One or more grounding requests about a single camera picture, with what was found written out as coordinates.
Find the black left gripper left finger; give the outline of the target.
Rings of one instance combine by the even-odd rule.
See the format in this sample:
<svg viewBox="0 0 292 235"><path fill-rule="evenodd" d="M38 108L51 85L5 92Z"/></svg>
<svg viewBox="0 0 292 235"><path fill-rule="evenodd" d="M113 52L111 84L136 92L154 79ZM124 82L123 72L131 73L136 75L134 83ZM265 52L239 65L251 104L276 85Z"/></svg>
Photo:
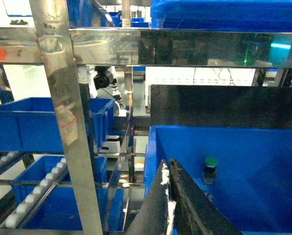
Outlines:
<svg viewBox="0 0 292 235"><path fill-rule="evenodd" d="M169 169L162 160L146 198L125 232L127 235L165 235L168 225Z"/></svg>

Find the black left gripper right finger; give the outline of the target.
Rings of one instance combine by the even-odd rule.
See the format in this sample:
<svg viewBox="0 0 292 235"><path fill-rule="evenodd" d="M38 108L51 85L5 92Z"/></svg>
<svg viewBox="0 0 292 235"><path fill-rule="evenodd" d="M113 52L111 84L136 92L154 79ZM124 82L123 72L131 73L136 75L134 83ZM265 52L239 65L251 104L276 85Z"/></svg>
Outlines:
<svg viewBox="0 0 292 235"><path fill-rule="evenodd" d="M242 232L208 199L179 161L170 159L174 223L179 235L241 235Z"/></svg>

